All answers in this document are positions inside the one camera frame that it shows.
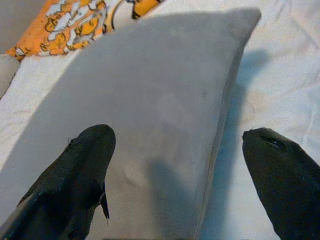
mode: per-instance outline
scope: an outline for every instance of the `bed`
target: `bed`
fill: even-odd
[[[279,239],[243,158],[244,131],[272,128],[320,163],[317,0],[166,0],[145,17],[249,6],[260,8],[262,17],[246,45],[233,87],[200,239]],[[0,100],[0,169],[29,119],[80,51],[23,59]]]

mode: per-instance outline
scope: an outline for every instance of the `pillow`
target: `pillow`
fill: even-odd
[[[149,18],[100,39],[71,63],[31,118],[0,174],[4,221],[82,130],[108,124],[110,221],[87,239],[196,237],[230,90],[258,9]]]
[[[7,91],[15,76],[20,62],[7,54],[0,54],[0,99]]]

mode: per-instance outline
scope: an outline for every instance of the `fabric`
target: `fabric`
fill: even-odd
[[[160,2],[161,0],[47,0],[16,46],[6,53],[18,60],[31,55],[66,54],[86,47],[106,32],[114,31],[116,13],[121,5],[130,5],[131,8],[126,8],[125,15],[136,20]]]
[[[20,62],[7,54],[0,54],[0,99],[7,91]]]
[[[106,123],[117,142],[106,180],[110,221],[99,208],[88,239],[194,238],[230,89],[259,18],[257,9],[152,18],[85,49],[2,166],[1,220],[68,138]]]

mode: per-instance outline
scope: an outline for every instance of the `orange fabric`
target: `orange fabric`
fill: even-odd
[[[114,30],[114,18],[122,4],[131,4],[128,15],[138,19],[160,0],[47,0],[15,47],[7,54],[19,61],[25,56],[61,55],[81,49]]]

